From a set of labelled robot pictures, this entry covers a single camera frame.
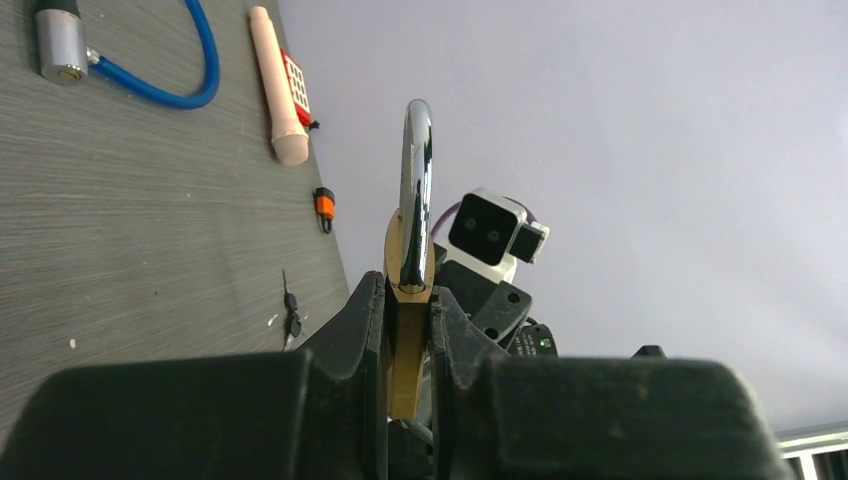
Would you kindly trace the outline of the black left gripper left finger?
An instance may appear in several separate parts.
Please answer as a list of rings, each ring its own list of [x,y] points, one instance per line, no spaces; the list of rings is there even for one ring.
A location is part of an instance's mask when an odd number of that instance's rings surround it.
[[[299,348],[85,366],[48,377],[5,479],[384,479],[385,280],[363,276]]]

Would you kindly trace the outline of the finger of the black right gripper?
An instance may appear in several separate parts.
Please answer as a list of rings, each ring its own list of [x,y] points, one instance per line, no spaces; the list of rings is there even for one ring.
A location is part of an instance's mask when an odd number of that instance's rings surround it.
[[[531,310],[532,296],[525,291],[453,260],[437,268],[435,282],[449,289],[471,323],[501,348],[511,346]]]

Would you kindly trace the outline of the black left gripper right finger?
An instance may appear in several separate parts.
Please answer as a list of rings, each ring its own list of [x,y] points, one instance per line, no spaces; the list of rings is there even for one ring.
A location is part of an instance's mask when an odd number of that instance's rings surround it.
[[[508,355],[431,302],[439,479],[789,479],[753,394],[711,361]]]

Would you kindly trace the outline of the brass padlock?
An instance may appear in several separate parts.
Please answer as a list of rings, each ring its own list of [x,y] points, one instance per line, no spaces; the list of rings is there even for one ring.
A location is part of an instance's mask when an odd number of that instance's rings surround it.
[[[406,420],[415,417],[419,402],[435,277],[430,235],[432,112],[423,99],[406,107],[401,146],[399,206],[387,228],[384,267],[394,298],[387,318],[388,415]]]

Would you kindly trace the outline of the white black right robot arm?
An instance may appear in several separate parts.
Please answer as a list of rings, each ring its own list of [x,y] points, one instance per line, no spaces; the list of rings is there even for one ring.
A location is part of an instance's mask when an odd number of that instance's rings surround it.
[[[530,316],[532,296],[505,281],[492,281],[453,260],[437,268],[438,286],[449,289],[471,323],[513,356],[556,356],[551,330]]]

